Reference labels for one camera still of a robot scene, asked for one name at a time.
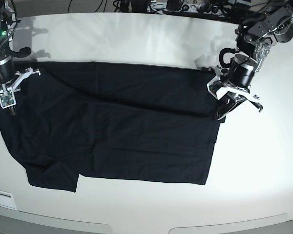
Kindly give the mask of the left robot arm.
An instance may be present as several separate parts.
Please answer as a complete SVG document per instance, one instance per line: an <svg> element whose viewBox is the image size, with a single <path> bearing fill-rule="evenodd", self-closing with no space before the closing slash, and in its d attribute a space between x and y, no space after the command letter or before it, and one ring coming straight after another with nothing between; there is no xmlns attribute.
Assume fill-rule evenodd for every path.
<svg viewBox="0 0 293 234"><path fill-rule="evenodd" d="M271 48L293 38L293 0L270 13L243 20L235 33L236 48L220 51L220 64L213 68L215 77L207 83L208 92L220 101L217 120L245 101L263 110L260 98L250 92L251 81Z"/></svg>

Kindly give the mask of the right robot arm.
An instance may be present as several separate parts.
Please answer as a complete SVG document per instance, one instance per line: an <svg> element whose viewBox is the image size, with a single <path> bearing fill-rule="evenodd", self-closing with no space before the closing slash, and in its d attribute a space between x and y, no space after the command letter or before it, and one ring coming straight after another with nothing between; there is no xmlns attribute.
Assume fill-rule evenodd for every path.
<svg viewBox="0 0 293 234"><path fill-rule="evenodd" d="M19 23L14 1L0 0L0 97L4 98L13 94L24 79L33 74L41 74L33 68L27 68L24 73L15 70L13 59L25 58L31 54L29 47L19 51L10 47Z"/></svg>

